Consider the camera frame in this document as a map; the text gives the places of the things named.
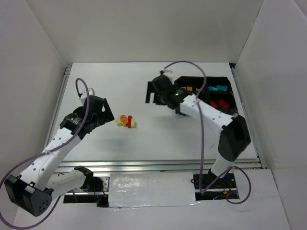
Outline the light green lego brick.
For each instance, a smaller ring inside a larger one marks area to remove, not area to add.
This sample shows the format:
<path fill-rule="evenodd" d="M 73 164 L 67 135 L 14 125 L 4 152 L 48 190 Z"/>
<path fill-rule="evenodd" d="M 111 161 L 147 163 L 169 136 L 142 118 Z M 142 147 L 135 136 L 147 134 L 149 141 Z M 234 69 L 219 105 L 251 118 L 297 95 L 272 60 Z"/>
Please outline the light green lego brick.
<path fill-rule="evenodd" d="M 118 118 L 118 119 L 116 120 L 116 124 L 117 124 L 117 126 L 119 126 L 119 127 L 122 126 L 122 122 L 121 122 L 121 119 L 120 119 L 120 118 Z"/>

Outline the red tall lego brick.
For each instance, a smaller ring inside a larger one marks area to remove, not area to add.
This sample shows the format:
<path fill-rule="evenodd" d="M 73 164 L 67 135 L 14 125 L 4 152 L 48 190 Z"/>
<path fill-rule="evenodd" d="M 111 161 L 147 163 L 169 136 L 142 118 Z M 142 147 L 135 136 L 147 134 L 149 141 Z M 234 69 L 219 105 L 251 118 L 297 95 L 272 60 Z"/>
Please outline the red tall lego brick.
<path fill-rule="evenodd" d="M 128 127 L 128 128 L 132 128 L 131 124 L 132 124 L 132 116 L 129 115 L 129 116 L 128 116 L 127 127 Z"/>

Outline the light green rounded lego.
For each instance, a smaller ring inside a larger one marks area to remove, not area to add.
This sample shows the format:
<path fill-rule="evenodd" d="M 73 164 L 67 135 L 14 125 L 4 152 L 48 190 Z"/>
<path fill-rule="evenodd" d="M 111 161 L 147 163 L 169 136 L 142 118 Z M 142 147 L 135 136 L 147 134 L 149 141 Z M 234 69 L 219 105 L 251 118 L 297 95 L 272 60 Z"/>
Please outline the light green rounded lego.
<path fill-rule="evenodd" d="M 131 119 L 131 128 L 136 128 L 137 123 L 136 120 L 134 118 Z"/>

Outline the red rounded lego brick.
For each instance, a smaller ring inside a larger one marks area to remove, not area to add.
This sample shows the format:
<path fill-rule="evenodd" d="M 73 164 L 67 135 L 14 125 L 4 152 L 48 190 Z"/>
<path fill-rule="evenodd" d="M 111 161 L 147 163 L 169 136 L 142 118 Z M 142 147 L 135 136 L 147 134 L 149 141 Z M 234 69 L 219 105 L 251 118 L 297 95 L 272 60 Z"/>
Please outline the red rounded lego brick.
<path fill-rule="evenodd" d="M 217 104 L 214 102 L 214 101 L 210 101 L 210 105 L 213 107 L 213 108 L 217 108 Z"/>

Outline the teal and green lego brick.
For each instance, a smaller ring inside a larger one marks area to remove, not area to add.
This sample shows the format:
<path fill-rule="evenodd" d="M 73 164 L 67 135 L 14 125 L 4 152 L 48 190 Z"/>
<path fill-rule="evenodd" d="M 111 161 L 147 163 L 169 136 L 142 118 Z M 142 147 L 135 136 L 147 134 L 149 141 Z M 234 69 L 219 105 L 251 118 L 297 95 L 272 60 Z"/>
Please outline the teal and green lego brick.
<path fill-rule="evenodd" d="M 228 91 L 228 87 L 226 86 L 226 85 L 217 85 L 216 87 L 215 87 L 215 90 L 216 91 Z"/>

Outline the red half-round lego brick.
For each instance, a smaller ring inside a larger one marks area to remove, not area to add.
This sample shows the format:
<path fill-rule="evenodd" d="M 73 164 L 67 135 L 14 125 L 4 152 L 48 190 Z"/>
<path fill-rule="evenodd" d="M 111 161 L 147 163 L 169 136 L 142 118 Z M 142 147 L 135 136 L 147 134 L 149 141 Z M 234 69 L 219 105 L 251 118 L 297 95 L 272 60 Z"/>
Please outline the red half-round lego brick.
<path fill-rule="evenodd" d="M 218 104 L 219 104 L 219 106 L 220 106 L 221 108 L 223 108 L 223 109 L 228 109 L 228 108 L 230 108 L 230 105 L 229 105 L 225 100 L 223 100 L 223 99 L 220 99 L 220 100 L 218 101 Z"/>

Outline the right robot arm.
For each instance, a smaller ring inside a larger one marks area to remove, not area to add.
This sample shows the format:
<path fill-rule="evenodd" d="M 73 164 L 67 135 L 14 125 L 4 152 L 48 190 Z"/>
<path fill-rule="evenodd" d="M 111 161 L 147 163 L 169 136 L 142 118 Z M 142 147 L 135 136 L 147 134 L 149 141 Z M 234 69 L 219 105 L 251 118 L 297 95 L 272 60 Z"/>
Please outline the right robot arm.
<path fill-rule="evenodd" d="M 212 130 L 218 137 L 218 156 L 206 176 L 200 175 L 199 190 L 204 193 L 234 166 L 238 156 L 251 143 L 246 120 L 241 115 L 225 114 L 184 88 L 178 89 L 164 74 L 147 83 L 146 103 L 154 94 L 153 102 L 166 105 L 177 114 L 188 115 L 201 122 L 201 135 L 204 128 Z"/>

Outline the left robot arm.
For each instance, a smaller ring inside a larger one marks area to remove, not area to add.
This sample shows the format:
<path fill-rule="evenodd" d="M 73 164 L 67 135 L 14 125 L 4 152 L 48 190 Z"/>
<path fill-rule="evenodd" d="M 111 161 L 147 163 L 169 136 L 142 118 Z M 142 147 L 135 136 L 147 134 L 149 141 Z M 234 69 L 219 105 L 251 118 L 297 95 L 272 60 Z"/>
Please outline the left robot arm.
<path fill-rule="evenodd" d="M 75 188 L 102 189 L 103 181 L 84 166 L 52 179 L 51 176 L 68 153 L 96 127 L 114 120 L 105 98 L 90 96 L 83 106 L 65 116 L 54 138 L 37 158 L 18 176 L 9 174 L 4 186 L 10 201 L 35 217 L 42 215 L 51 201 Z"/>

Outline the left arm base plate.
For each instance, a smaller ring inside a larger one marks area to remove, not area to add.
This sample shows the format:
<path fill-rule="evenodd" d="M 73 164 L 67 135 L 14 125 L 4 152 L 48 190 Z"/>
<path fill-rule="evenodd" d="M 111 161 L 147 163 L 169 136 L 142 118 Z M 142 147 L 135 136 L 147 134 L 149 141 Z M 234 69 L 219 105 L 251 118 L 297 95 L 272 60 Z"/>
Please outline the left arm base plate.
<path fill-rule="evenodd" d="M 109 176 L 95 177 L 88 190 L 75 188 L 64 195 L 64 204 L 93 204 L 96 207 L 109 207 Z"/>

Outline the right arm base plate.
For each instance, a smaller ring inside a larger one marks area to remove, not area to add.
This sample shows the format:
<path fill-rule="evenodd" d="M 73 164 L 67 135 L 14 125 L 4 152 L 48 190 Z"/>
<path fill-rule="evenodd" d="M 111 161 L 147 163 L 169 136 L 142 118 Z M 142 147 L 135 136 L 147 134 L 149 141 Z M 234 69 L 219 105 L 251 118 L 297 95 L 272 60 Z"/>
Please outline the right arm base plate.
<path fill-rule="evenodd" d="M 194 174 L 190 180 L 194 184 L 195 198 L 197 201 L 202 200 L 225 200 L 226 195 L 230 193 L 229 199 L 239 199 L 237 194 L 237 185 L 233 173 L 228 173 L 222 179 L 217 180 L 203 194 L 199 190 L 199 174 Z"/>

